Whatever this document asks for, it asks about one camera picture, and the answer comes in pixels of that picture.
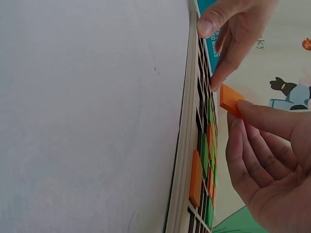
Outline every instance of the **colored tile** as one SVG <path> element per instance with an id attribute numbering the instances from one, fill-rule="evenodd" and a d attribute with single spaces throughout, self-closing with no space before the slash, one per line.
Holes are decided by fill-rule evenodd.
<path id="1" fill-rule="evenodd" d="M 240 93 L 236 92 L 235 90 L 224 84 L 221 85 L 220 106 L 239 118 L 242 118 L 242 115 L 237 108 L 237 102 L 238 100 L 243 99 L 244 96 L 242 96 Z"/>
<path id="2" fill-rule="evenodd" d="M 212 131 L 211 131 L 211 126 L 210 124 L 208 124 L 207 127 L 207 143 L 208 143 L 208 160 L 212 160 L 212 147 L 211 147 L 211 143 L 212 143 Z"/>
<path id="3" fill-rule="evenodd" d="M 207 193 L 210 197 L 213 197 L 213 185 L 214 185 L 214 175 L 212 167 L 208 171 L 208 183 L 207 183 Z"/>
<path id="4" fill-rule="evenodd" d="M 214 184 L 216 185 L 217 182 L 217 165 L 215 164 L 215 168 L 214 168 Z"/>
<path id="5" fill-rule="evenodd" d="M 213 198 L 212 198 L 212 205 L 215 209 L 215 203 L 216 203 L 216 185 L 213 186 Z"/>
<path id="6" fill-rule="evenodd" d="M 208 117 L 207 120 L 209 123 L 213 122 L 213 107 L 212 107 L 212 100 L 208 99 Z"/>
<path id="7" fill-rule="evenodd" d="M 213 206 L 211 205 L 211 208 L 210 208 L 210 217 L 209 217 L 209 224 L 208 224 L 208 227 L 209 228 L 212 228 L 212 226 L 213 226 L 213 218 L 214 218 L 214 208 L 213 208 Z"/>
<path id="8" fill-rule="evenodd" d="M 199 152 L 197 150 L 194 150 L 189 191 L 189 200 L 194 208 L 199 207 L 200 205 L 202 172 L 203 169 L 200 161 Z"/>
<path id="9" fill-rule="evenodd" d="M 211 213 L 212 208 L 213 208 L 213 203 L 212 203 L 211 197 L 208 196 L 204 222 L 209 228 L 210 228 L 210 225 L 209 225 L 210 218 L 213 217 L 213 214 Z"/>
<path id="10" fill-rule="evenodd" d="M 201 163 L 203 168 L 203 178 L 207 178 L 208 173 L 208 147 L 206 134 L 202 134 Z"/>

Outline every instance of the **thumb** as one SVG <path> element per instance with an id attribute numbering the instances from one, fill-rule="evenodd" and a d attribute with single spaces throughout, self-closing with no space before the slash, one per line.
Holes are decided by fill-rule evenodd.
<path id="1" fill-rule="evenodd" d="M 197 23 L 199 36 L 202 38 L 211 37 L 219 30 L 232 16 L 243 12 L 248 8 L 248 2 L 243 0 L 218 0 L 201 15 Z"/>

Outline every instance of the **cartoon dog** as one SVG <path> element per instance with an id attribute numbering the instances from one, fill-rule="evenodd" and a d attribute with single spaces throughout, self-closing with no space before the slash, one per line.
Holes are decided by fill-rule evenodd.
<path id="1" fill-rule="evenodd" d="M 311 80 L 300 79 L 299 84 L 287 83 L 276 77 L 270 81 L 273 90 L 281 91 L 285 95 L 284 100 L 271 99 L 269 106 L 281 110 L 306 110 L 311 109 Z"/>

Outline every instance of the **finger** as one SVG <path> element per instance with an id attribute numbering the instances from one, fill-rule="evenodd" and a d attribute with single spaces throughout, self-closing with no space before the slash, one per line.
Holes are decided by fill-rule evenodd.
<path id="1" fill-rule="evenodd" d="M 229 23 L 227 22 L 224 24 L 224 26 L 220 28 L 220 32 L 218 34 L 216 44 L 215 44 L 215 49 L 217 53 L 220 53 L 222 51 L 224 41 L 225 41 L 225 36 L 228 31 L 228 27 L 229 27 Z"/>
<path id="2" fill-rule="evenodd" d="M 279 181 L 290 174 L 290 171 L 274 156 L 265 140 L 260 135 L 258 129 L 245 122 L 245 129 L 248 141 L 260 162 L 261 166 L 273 177 Z"/>
<path id="3" fill-rule="evenodd" d="M 232 37 L 232 42 L 225 57 L 211 78 L 211 89 L 217 90 L 224 80 L 235 71 L 257 41 L 257 35 L 243 35 L 242 39 Z"/>
<path id="4" fill-rule="evenodd" d="M 240 100 L 238 109 L 255 128 L 291 142 L 305 174 L 311 171 L 311 113 L 295 113 Z"/>
<path id="5" fill-rule="evenodd" d="M 228 132 L 230 132 L 231 125 L 236 119 L 238 118 L 235 115 L 232 115 L 230 112 L 227 113 Z"/>
<path id="6" fill-rule="evenodd" d="M 243 142 L 240 125 L 242 120 L 236 119 L 230 128 L 226 147 L 226 160 L 232 185 L 246 205 L 259 191 L 259 185 L 249 175 L 242 158 Z"/>
<path id="7" fill-rule="evenodd" d="M 224 44 L 223 44 L 223 48 L 222 48 L 222 51 L 220 53 L 220 57 L 218 59 L 218 62 L 217 62 L 215 70 L 218 69 L 218 67 L 223 62 L 224 58 L 226 57 L 228 49 L 229 49 L 229 47 L 231 45 L 231 41 L 232 41 L 232 33 L 230 31 L 227 31 L 227 34 L 225 35 L 225 41 L 224 41 Z"/>
<path id="8" fill-rule="evenodd" d="M 260 134 L 275 157 L 289 170 L 294 172 L 298 166 L 298 161 L 292 147 L 272 133 L 261 131 Z"/>
<path id="9" fill-rule="evenodd" d="M 251 4 L 251 1 L 245 4 L 241 0 L 218 0 L 207 8 L 201 15 L 197 23 L 198 34 L 202 38 L 211 37 L 219 30 L 232 16 L 245 11 Z"/>
<path id="10" fill-rule="evenodd" d="M 246 100 L 240 100 L 238 110 L 255 128 L 278 135 L 290 141 L 293 130 L 300 121 L 300 114 L 254 105 Z"/>
<path id="11" fill-rule="evenodd" d="M 248 141 L 244 123 L 241 125 L 241 133 L 243 140 L 243 160 L 248 173 L 261 188 L 269 186 L 274 179 L 258 161 L 253 148 Z"/>

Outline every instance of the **orange tile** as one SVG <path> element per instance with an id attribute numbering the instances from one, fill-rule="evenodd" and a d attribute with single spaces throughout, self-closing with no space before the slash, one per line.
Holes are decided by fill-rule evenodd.
<path id="1" fill-rule="evenodd" d="M 231 89 L 230 87 L 222 84 L 220 87 L 220 106 L 226 109 L 231 114 L 242 118 L 238 108 L 237 102 L 238 100 L 243 100 L 244 96 L 240 93 L 236 92 L 235 90 Z"/>
<path id="2" fill-rule="evenodd" d="M 212 167 L 209 167 L 207 184 L 208 184 L 207 185 L 208 195 L 212 198 L 213 197 L 213 186 L 214 186 L 214 175 L 213 175 Z"/>
<path id="3" fill-rule="evenodd" d="M 197 150 L 193 151 L 192 170 L 190 180 L 189 200 L 194 208 L 200 205 L 201 183 L 202 183 L 202 165 Z"/>

